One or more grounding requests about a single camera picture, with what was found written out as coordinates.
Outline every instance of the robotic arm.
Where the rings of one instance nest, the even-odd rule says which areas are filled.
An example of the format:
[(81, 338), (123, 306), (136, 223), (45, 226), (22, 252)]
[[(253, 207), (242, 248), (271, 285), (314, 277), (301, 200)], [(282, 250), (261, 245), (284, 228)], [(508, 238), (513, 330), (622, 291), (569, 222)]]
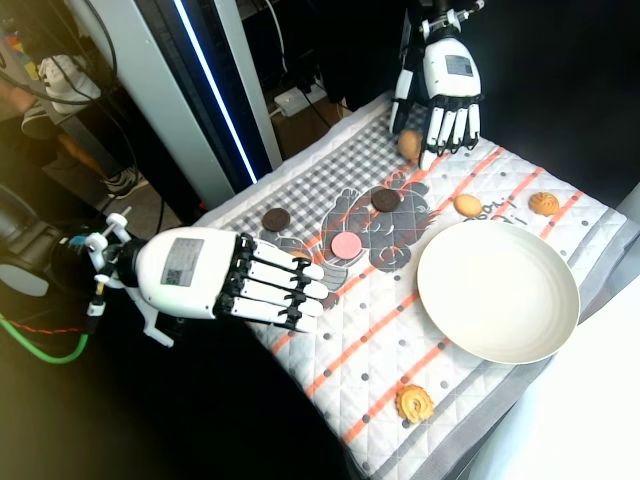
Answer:
[(480, 135), (480, 76), (471, 54), (458, 40), (460, 23), (484, 7), (440, 11), (429, 22), (424, 7), (409, 9), (402, 41), (402, 71), (398, 77), (389, 130), (400, 133), (411, 106), (429, 108), (423, 126), (420, 168), (449, 149), (473, 149)]
[[(90, 318), (104, 311), (104, 287), (124, 288), (145, 319), (144, 333), (171, 347), (155, 326), (159, 312), (215, 319), (230, 315), (313, 332), (327, 288), (324, 271), (246, 234), (212, 228), (167, 230), (148, 242), (131, 239), (123, 214), (111, 214), (107, 229), (85, 245), (98, 271)], [(119, 240), (109, 245), (113, 233)]]

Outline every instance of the shoe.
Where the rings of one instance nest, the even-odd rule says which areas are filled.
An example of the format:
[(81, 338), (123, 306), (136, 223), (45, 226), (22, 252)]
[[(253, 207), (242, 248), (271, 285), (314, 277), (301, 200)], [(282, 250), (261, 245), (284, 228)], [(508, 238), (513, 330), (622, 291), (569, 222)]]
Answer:
[(149, 185), (149, 182), (133, 167), (126, 168), (113, 177), (103, 180), (103, 183), (109, 190), (111, 198), (128, 197), (137, 189)]
[(40, 102), (34, 103), (29, 110), (24, 112), (22, 133), (27, 137), (35, 138), (36, 140), (51, 140), (56, 138), (61, 132), (62, 131), (53, 124)]
[[(55, 55), (42, 60), (38, 74), (44, 82), (47, 95), (72, 102), (88, 102), (90, 99), (100, 98), (100, 88), (78, 68), (76, 63), (82, 67), (85, 66), (85, 60), (80, 56), (72, 59), (69, 55)], [(84, 105), (51, 103), (55, 111), (62, 115), (77, 113), (84, 107)]]

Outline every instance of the gingham fabric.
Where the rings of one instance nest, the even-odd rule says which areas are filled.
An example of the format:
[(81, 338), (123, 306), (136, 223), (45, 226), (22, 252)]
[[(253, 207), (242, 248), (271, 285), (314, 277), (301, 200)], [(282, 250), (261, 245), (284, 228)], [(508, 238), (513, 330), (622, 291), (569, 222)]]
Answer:
[[(387, 130), (389, 105), (381, 98), (359, 110), (198, 224), (247, 232), (316, 259), (331, 232), (357, 230), (369, 252), (347, 264), (319, 257), (332, 278), (334, 302), (316, 334), (252, 328), (343, 439), (364, 475), (444, 478), (543, 368), (492, 364), (466, 353), (444, 337), (420, 303), (420, 252), (438, 232), (465, 220), (453, 198), (469, 193), (481, 200), (484, 212), (473, 221), (513, 223), (548, 241), (572, 268), (583, 307), (638, 227), (486, 140), (472, 152), (438, 159), (428, 171), (408, 165)], [(410, 125), (419, 128), (424, 111), (413, 113)], [(401, 192), (399, 211), (364, 211), (366, 227), (329, 220), (335, 212), (343, 218), (345, 202), (366, 203), (367, 192), (383, 184)], [(528, 208), (528, 198), (538, 191), (558, 198), (556, 215)], [(260, 223), (273, 207), (291, 214), (291, 225), (278, 235), (264, 232)], [(321, 234), (322, 228), (330, 232)], [(383, 268), (374, 260), (388, 250), (387, 238), (393, 261)], [(411, 425), (398, 416), (395, 394), (407, 384), (423, 387), (434, 400), (435, 415), (427, 422)]]

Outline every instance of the power outlet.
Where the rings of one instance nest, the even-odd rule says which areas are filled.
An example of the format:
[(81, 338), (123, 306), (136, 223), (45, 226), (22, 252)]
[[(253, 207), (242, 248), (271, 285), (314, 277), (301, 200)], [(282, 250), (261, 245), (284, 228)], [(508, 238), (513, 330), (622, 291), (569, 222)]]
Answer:
[[(317, 85), (311, 85), (311, 92), (307, 93), (307, 97), (311, 103), (316, 103), (318, 100), (326, 96), (327, 92), (319, 88)], [(291, 117), (309, 106), (309, 102), (304, 98), (304, 95), (297, 87), (281, 93), (275, 97), (273, 101), (278, 105), (282, 115), (285, 117)]]

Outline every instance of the green cable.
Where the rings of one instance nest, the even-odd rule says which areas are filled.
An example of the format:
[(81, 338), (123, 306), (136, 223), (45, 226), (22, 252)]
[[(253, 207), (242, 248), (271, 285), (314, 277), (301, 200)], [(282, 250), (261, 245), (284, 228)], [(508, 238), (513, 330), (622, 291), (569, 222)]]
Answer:
[(64, 365), (65, 363), (73, 362), (76, 358), (80, 356), (80, 354), (82, 354), (85, 347), (87, 346), (87, 340), (89, 339), (89, 335), (87, 335), (86, 333), (83, 333), (82, 335), (80, 335), (80, 341), (78, 342), (78, 346), (73, 352), (71, 352), (66, 357), (52, 357), (51, 355), (44, 353), (38, 347), (33, 345), (31, 342), (29, 342), (29, 340), (27, 340), (13, 325), (11, 325), (9, 322), (5, 320), (4, 316), (1, 313), (0, 313), (0, 325), (2, 325), (7, 332), (9, 332), (9, 335), (15, 338), (19, 344), (21, 344), (24, 348), (29, 350), (33, 355), (35, 355), (36, 357), (38, 357), (40, 360), (44, 362), (52, 363), (54, 365)]

